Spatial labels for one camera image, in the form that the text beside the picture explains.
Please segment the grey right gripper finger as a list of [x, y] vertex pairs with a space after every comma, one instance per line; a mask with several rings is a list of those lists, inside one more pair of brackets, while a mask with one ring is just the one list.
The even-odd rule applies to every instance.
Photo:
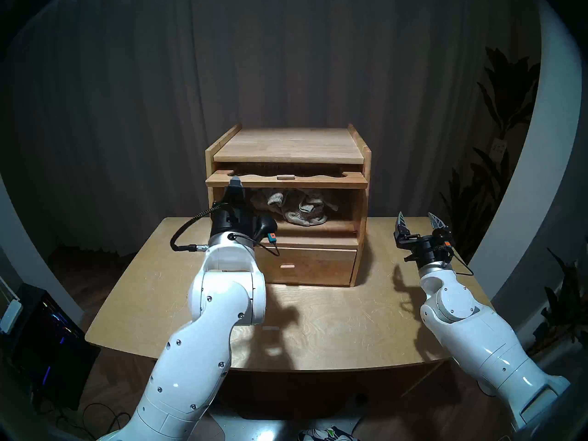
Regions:
[[398, 213], [396, 219], [394, 238], [397, 248], [408, 248], [412, 240], [412, 236], [408, 227], [406, 226], [406, 222], [401, 211]]
[[432, 235], [442, 242], [453, 242], [452, 232], [449, 227], [433, 213], [428, 213], [430, 223], [433, 228]]

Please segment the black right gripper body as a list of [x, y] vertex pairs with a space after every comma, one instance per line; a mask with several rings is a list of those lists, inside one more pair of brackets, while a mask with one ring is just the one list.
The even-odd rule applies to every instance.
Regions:
[[410, 255], [404, 257], [404, 262], [415, 262], [417, 267], [434, 262], [447, 267], [453, 259], [450, 243], [434, 235], [399, 235], [395, 237], [395, 242], [397, 248], [410, 251]]

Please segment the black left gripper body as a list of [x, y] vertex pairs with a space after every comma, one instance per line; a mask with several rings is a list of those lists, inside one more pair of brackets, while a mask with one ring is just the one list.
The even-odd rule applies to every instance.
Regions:
[[222, 243], [239, 243], [253, 249], [257, 217], [252, 210], [218, 209], [211, 213], [209, 247]]

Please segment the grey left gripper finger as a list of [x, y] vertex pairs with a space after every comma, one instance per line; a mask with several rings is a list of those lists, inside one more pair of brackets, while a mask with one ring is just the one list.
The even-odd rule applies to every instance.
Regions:
[[223, 195], [225, 210], [243, 210], [243, 185], [239, 177], [231, 177]]

